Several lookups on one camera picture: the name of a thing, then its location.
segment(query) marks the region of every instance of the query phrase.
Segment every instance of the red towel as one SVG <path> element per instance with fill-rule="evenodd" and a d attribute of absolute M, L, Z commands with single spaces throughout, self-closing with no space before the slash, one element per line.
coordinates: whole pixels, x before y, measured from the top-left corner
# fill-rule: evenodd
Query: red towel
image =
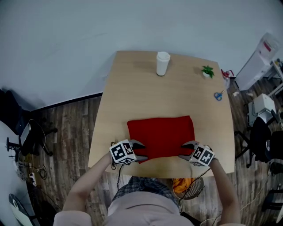
<path fill-rule="evenodd" d="M 136 155 L 146 155 L 152 159 L 193 152 L 191 149 L 181 148 L 182 144 L 195 140 L 194 126 L 189 116 L 133 120 L 127 124 L 130 138 L 146 147 L 134 150 Z"/>

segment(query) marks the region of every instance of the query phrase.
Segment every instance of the white cup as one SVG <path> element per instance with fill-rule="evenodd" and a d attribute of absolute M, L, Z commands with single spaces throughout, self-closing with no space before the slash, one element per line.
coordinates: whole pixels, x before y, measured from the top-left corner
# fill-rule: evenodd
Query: white cup
<path fill-rule="evenodd" d="M 156 73 L 160 76 L 165 75 L 168 63 L 170 61 L 170 55 L 167 52 L 158 52 L 157 56 Z"/>

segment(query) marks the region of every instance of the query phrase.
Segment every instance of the small potted plant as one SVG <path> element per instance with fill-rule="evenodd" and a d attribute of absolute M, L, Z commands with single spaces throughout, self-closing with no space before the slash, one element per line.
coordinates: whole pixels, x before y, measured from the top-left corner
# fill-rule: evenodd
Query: small potted plant
<path fill-rule="evenodd" d="M 212 69 L 213 68 L 211 68 L 210 66 L 203 66 L 203 70 L 202 70 L 202 72 L 203 72 L 203 76 L 204 77 L 211 77 L 211 78 L 213 78 L 213 76 L 214 76 L 214 73 L 213 73 L 213 71 L 212 71 Z"/>

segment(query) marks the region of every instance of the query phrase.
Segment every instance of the white box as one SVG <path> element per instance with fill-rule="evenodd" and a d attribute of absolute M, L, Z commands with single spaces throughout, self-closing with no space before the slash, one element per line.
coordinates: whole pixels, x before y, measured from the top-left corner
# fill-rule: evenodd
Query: white box
<path fill-rule="evenodd" d="M 263 111 L 276 112 L 274 101 L 267 95 L 261 94 L 253 100 L 255 113 L 260 114 Z"/>
<path fill-rule="evenodd" d="M 115 163 L 128 165 L 137 159 L 129 141 L 123 140 L 109 148 Z"/>

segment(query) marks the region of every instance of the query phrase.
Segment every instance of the table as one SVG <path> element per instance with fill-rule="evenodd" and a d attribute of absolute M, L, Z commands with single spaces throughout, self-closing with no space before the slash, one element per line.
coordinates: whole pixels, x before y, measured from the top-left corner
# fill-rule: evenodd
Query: table
<path fill-rule="evenodd" d="M 269 70 L 267 71 L 266 74 L 270 74 L 268 76 L 268 80 L 270 80 L 274 75 L 278 74 L 280 79 L 283 81 L 283 73 L 280 69 L 280 67 L 278 67 L 274 61 L 271 62 L 271 66 L 269 68 Z M 268 96 L 272 96 L 273 94 L 277 95 L 278 93 L 280 93 L 283 90 L 283 83 L 281 83 L 279 86 L 277 86 L 270 94 L 268 94 Z"/>
<path fill-rule="evenodd" d="M 216 62 L 171 54 L 165 76 L 156 74 L 156 52 L 118 51 L 97 113 L 88 166 L 109 151 L 112 141 L 129 139 L 127 121 L 190 115 L 195 139 L 208 144 L 226 173 L 234 171 L 234 135 L 227 92 L 214 98 L 224 82 Z M 204 78 L 202 66 L 213 67 L 215 77 Z M 109 166 L 107 172 L 118 173 Z M 139 177 L 196 177 L 207 168 L 179 157 L 151 159 L 123 167 L 121 174 Z"/>

